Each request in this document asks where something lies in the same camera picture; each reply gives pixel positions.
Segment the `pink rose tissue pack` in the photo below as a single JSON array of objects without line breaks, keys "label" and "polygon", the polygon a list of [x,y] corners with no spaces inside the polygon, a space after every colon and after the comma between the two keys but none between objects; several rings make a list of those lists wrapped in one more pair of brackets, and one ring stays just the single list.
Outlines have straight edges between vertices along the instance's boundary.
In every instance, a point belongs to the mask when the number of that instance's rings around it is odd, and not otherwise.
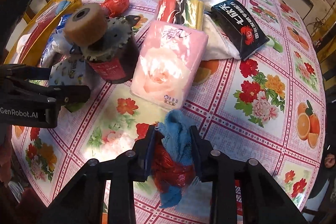
[{"label": "pink rose tissue pack", "polygon": [[152,21],[139,53],[130,92],[166,110],[180,109],[208,39],[199,30]]}]

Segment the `dark red canister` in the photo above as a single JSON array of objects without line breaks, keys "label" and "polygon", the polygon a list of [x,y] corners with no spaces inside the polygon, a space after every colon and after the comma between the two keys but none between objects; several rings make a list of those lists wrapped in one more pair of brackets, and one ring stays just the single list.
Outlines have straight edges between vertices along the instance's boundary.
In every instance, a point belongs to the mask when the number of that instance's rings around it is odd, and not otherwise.
[{"label": "dark red canister", "polygon": [[97,42],[87,47],[73,45],[70,54],[80,53],[87,64],[105,81],[121,84],[133,78],[139,57],[132,27],[139,16],[108,19],[108,28]]}]

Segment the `black snack packet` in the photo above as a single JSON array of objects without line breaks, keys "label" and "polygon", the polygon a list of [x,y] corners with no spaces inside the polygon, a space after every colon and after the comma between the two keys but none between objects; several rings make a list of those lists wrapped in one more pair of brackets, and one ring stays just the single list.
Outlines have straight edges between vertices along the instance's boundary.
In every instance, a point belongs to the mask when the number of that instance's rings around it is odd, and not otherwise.
[{"label": "black snack packet", "polygon": [[209,5],[211,16],[238,50],[242,60],[269,42],[256,20],[238,0],[209,0]]}]

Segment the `floral plastic tablecloth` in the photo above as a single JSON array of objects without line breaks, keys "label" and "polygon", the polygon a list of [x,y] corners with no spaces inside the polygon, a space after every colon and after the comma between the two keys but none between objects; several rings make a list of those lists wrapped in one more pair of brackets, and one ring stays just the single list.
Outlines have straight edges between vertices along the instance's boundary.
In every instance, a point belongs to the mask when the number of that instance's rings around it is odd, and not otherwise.
[{"label": "floral plastic tablecloth", "polygon": [[[106,0],[81,0],[103,3]],[[312,41],[283,0],[237,0],[268,38],[245,61],[206,61],[183,105],[201,137],[238,161],[258,160],[301,210],[321,167],[326,99]],[[158,0],[130,0],[139,16],[138,45]],[[165,111],[131,93],[131,83],[98,80],[78,111],[62,109],[54,129],[14,126],[12,145],[27,180],[49,205],[90,158],[106,161],[130,149]]]}]

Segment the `blue towel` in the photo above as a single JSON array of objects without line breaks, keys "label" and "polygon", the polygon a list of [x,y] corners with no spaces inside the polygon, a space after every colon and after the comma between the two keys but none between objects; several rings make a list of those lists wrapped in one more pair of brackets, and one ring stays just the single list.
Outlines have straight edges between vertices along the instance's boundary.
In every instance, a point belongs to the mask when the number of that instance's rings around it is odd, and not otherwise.
[{"label": "blue towel", "polygon": [[[181,165],[194,165],[191,155],[190,127],[194,121],[180,110],[171,110],[165,121],[158,124],[158,131],[163,135],[162,144],[173,161]],[[167,193],[160,193],[161,208],[176,206],[182,198],[182,189],[170,186]]]}]

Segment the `white cloth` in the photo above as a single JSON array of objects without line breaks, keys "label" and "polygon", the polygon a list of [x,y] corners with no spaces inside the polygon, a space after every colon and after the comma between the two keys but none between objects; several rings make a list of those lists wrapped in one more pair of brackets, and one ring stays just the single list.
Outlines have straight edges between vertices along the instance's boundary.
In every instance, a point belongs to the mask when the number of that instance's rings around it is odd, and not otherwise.
[{"label": "white cloth", "polygon": [[240,53],[230,39],[214,23],[209,15],[203,14],[202,31],[208,35],[206,50],[202,61],[224,60],[234,58],[240,60]]}]

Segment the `yellow white storage box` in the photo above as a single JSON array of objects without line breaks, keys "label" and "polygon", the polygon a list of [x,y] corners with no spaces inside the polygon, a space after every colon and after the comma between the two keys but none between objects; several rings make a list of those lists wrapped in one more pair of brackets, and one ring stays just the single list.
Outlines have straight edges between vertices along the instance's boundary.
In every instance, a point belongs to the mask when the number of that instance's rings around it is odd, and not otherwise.
[{"label": "yellow white storage box", "polygon": [[60,14],[55,15],[60,1],[62,0],[50,0],[30,20],[7,55],[5,64],[24,64],[33,67],[38,65],[50,34],[58,25],[60,18],[82,6],[81,0],[68,0],[71,4]]}]

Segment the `red shiny wrapped item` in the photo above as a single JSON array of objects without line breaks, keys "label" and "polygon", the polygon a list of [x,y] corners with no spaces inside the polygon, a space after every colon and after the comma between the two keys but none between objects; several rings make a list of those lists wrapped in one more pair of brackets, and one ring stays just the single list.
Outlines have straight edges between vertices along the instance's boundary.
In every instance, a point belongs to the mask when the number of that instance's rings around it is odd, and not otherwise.
[{"label": "red shiny wrapped item", "polygon": [[101,4],[107,16],[114,18],[122,15],[130,5],[129,0],[105,0]]}]

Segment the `white floral tissue box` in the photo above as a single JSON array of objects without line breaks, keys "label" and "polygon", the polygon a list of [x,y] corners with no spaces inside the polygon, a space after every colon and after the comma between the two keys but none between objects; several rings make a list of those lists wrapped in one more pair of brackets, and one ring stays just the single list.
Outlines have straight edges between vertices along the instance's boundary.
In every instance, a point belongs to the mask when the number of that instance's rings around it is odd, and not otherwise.
[{"label": "white floral tissue box", "polygon": [[92,70],[82,58],[64,59],[51,68],[48,86],[80,85],[92,90]]}]

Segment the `blue white plastic bag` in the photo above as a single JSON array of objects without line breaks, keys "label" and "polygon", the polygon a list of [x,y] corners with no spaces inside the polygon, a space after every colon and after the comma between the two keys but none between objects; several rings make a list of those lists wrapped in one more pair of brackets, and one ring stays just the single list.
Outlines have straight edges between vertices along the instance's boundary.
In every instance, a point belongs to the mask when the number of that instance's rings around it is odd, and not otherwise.
[{"label": "blue white plastic bag", "polygon": [[63,56],[70,57],[72,44],[66,40],[64,28],[71,15],[72,14],[63,15],[56,28],[50,34],[47,45],[39,61],[40,67],[50,68],[52,65],[58,63]]}]

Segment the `red plastic bag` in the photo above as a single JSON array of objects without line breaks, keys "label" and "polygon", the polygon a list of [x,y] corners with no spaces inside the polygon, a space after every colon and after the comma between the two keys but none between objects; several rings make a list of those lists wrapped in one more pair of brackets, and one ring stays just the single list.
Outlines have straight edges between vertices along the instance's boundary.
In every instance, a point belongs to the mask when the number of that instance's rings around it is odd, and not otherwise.
[{"label": "red plastic bag", "polygon": [[184,188],[195,178],[193,165],[181,165],[173,161],[162,144],[163,135],[155,134],[155,146],[151,163],[151,175],[160,193],[167,193],[170,186]]}]

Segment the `red yellow striped package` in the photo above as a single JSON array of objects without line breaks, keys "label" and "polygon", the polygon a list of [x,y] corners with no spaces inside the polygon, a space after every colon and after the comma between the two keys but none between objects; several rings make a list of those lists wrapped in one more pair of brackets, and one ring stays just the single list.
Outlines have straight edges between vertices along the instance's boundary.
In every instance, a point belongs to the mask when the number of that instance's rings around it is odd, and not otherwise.
[{"label": "red yellow striped package", "polygon": [[201,0],[159,0],[156,20],[201,31],[204,10]]}]

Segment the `brown tape roll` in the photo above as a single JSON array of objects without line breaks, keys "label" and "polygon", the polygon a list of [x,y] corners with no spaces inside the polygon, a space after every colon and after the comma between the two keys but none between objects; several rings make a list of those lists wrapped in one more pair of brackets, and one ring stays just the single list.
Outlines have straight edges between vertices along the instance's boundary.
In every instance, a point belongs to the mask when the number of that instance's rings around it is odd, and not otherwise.
[{"label": "brown tape roll", "polygon": [[83,5],[67,20],[66,39],[79,47],[87,47],[101,39],[108,29],[104,10],[97,3]]}]

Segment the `blue cloth in box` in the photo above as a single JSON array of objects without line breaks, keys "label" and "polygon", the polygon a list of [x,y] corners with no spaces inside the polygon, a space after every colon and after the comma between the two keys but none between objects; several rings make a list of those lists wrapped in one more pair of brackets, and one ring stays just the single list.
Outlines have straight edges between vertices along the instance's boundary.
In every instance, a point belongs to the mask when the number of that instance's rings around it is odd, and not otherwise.
[{"label": "blue cloth in box", "polygon": [[66,9],[69,5],[71,4],[70,1],[68,0],[62,0],[58,3],[56,10],[55,10],[55,15],[60,14],[64,9]]}]

